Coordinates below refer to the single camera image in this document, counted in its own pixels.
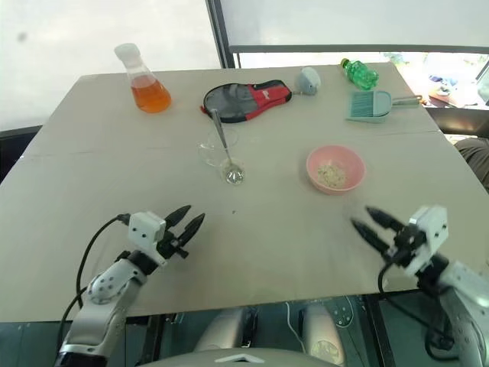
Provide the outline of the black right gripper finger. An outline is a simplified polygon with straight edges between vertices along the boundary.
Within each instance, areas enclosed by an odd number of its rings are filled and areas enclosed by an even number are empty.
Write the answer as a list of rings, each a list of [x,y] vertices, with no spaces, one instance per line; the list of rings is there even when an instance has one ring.
[[[380,239],[377,233],[368,225],[357,219],[351,219],[351,224],[354,226],[359,236],[362,237],[363,240],[365,240],[366,243],[374,248],[379,254],[385,254],[388,251],[390,246]]]
[[[373,206],[367,206],[366,210],[371,218],[382,228],[392,229],[395,232],[402,230],[402,222],[394,218],[389,213]]]

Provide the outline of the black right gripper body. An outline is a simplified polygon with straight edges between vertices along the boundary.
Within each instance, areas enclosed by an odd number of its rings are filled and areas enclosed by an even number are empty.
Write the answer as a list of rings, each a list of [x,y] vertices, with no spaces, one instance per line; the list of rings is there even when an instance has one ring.
[[[417,226],[404,226],[395,236],[394,244],[385,252],[388,264],[409,265],[416,250],[425,243],[425,233]]]

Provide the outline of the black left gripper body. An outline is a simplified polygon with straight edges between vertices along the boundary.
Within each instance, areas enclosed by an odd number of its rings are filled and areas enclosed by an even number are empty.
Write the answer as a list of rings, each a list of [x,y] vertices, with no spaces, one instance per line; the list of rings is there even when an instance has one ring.
[[[180,236],[175,236],[171,231],[160,230],[157,234],[156,251],[159,255],[158,264],[164,265],[167,260],[174,255],[179,255],[181,258],[186,258],[189,253],[183,247],[189,241],[189,234],[182,233]]]

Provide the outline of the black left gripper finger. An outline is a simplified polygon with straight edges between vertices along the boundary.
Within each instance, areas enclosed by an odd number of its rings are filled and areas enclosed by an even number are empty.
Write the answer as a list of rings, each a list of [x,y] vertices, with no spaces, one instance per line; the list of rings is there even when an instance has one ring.
[[[190,205],[185,205],[167,215],[164,219],[165,231],[168,232],[171,228],[176,226],[186,216],[190,209]]]
[[[178,237],[179,248],[184,247],[187,242],[198,232],[203,220],[205,219],[205,216],[205,213],[201,213],[187,224],[183,233]]]

